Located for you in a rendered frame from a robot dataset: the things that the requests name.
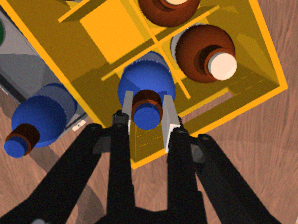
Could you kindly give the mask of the blue bottle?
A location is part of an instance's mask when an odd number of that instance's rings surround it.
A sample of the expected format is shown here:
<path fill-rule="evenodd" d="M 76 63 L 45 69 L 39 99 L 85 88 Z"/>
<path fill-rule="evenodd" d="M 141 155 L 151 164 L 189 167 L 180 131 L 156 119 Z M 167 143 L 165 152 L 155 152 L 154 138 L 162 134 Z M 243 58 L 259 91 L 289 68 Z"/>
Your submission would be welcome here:
<path fill-rule="evenodd" d="M 77 111 L 78 103 L 63 84 L 42 87 L 14 111 L 12 132 L 4 150 L 13 158 L 28 155 L 33 148 L 54 143 Z"/>
<path fill-rule="evenodd" d="M 162 120 L 164 95 L 175 101 L 176 88 L 164 57 L 149 51 L 124 67 L 118 85 L 123 108 L 125 92 L 133 91 L 131 119 L 143 130 L 154 129 Z"/>

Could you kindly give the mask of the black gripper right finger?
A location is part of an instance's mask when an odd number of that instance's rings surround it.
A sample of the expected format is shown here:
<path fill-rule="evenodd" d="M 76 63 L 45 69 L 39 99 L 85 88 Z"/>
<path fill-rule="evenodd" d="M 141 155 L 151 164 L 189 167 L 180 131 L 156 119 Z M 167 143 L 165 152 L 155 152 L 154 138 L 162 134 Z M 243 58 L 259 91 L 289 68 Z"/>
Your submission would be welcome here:
<path fill-rule="evenodd" d="M 176 209 L 176 224 L 208 224 L 196 175 L 221 224 L 282 224 L 210 135 L 189 135 L 171 95 L 164 95 L 162 108 L 164 149 L 168 153 L 167 209 Z"/>

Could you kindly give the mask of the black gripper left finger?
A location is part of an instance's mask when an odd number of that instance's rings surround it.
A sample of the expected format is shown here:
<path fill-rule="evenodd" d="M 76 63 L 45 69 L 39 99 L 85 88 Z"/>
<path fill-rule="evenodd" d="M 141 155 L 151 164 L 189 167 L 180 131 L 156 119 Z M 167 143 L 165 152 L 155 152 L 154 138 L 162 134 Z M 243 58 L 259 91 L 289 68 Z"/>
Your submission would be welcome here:
<path fill-rule="evenodd" d="M 105 224 L 137 224 L 129 143 L 132 100 L 133 91 L 126 91 L 111 127 L 86 125 L 31 195 L 0 217 L 0 224 L 66 224 L 102 153 L 108 152 Z"/>

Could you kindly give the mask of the grey rectangular tray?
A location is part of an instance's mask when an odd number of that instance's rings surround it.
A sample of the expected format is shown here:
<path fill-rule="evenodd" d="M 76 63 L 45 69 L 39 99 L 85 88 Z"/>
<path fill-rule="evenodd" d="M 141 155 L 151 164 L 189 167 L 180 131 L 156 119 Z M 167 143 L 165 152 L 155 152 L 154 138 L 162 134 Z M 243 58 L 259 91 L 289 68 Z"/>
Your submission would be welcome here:
<path fill-rule="evenodd" d="M 62 84 L 1 4 L 0 21 L 4 30 L 0 45 L 0 87 L 20 105 L 45 85 Z M 58 139 L 87 116 L 78 103 L 76 113 Z"/>

